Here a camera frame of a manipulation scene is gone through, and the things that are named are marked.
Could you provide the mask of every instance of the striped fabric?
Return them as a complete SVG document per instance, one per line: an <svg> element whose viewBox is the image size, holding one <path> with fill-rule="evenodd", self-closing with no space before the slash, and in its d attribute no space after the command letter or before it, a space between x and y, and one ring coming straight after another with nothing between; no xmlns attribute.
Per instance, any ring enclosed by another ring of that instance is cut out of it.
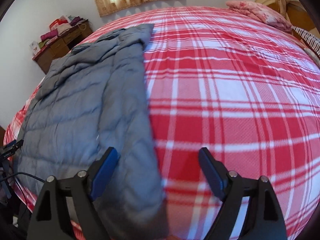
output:
<svg viewBox="0 0 320 240"><path fill-rule="evenodd" d="M293 36L228 9L143 12L86 41L140 23L155 24L144 53L146 89L171 233L203 239L218 214L221 203L197 161L207 147L243 177L270 178L294 239L319 202L319 68ZM5 143L18 134L27 107ZM25 191L32 209L36 196ZM231 239L239 236L247 204L244 198Z"/></svg>
<svg viewBox="0 0 320 240"><path fill-rule="evenodd" d="M302 28L293 26L292 29L294 29L311 49L313 49L318 57L320 57L320 39Z"/></svg>

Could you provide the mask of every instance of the purple cloth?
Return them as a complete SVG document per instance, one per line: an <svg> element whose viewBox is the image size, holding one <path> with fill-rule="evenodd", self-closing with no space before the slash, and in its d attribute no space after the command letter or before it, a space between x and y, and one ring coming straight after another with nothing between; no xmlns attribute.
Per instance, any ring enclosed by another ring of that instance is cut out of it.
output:
<svg viewBox="0 0 320 240"><path fill-rule="evenodd" d="M55 36L58 36L58 30L53 30L41 36L41 41L45 41L47 39L52 39Z"/></svg>
<svg viewBox="0 0 320 240"><path fill-rule="evenodd" d="M83 20L83 18L80 18L79 16L77 16L71 21L70 25L75 26L81 20Z"/></svg>

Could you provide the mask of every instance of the screw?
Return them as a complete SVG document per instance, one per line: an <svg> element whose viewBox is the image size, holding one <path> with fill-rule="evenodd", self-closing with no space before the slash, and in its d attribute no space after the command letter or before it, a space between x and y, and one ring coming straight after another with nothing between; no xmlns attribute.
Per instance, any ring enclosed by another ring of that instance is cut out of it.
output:
<svg viewBox="0 0 320 240"><path fill-rule="evenodd" d="M85 177L87 175L87 172L86 171L79 171L78 172L78 177L80 177L80 178L83 178L83 177Z"/></svg>
<svg viewBox="0 0 320 240"><path fill-rule="evenodd" d="M47 182L53 182L54 181L54 176L49 176L47 178Z"/></svg>
<svg viewBox="0 0 320 240"><path fill-rule="evenodd" d="M238 176L238 173L236 171L229 171L229 175L232 178L235 178L236 176Z"/></svg>
<svg viewBox="0 0 320 240"><path fill-rule="evenodd" d="M261 176L261 180L262 182L268 182L269 179L266 176Z"/></svg>

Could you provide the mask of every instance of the wooden cabinet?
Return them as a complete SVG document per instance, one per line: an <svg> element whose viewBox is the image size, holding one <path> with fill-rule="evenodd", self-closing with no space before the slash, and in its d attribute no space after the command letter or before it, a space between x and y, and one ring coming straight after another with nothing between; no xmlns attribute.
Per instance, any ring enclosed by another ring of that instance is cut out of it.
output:
<svg viewBox="0 0 320 240"><path fill-rule="evenodd" d="M3 146L4 133L5 130L0 126L0 147Z"/></svg>
<svg viewBox="0 0 320 240"><path fill-rule="evenodd" d="M83 41L86 37L92 34L89 22L80 23L65 33L48 46L45 46L33 60L37 62L42 71L47 74L51 63L54 59L61 58Z"/></svg>

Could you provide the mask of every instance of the black and white striped cloth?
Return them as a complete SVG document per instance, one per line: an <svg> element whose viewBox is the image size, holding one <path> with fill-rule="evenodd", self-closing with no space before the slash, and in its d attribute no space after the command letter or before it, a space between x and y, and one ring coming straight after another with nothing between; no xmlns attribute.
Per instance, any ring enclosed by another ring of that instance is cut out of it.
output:
<svg viewBox="0 0 320 240"><path fill-rule="evenodd" d="M320 57L320 39L318 39L316 36L311 34L310 32L299 28L297 26L293 26L292 29L294 29L297 34L301 36L301 38L316 52L316 54Z"/></svg>

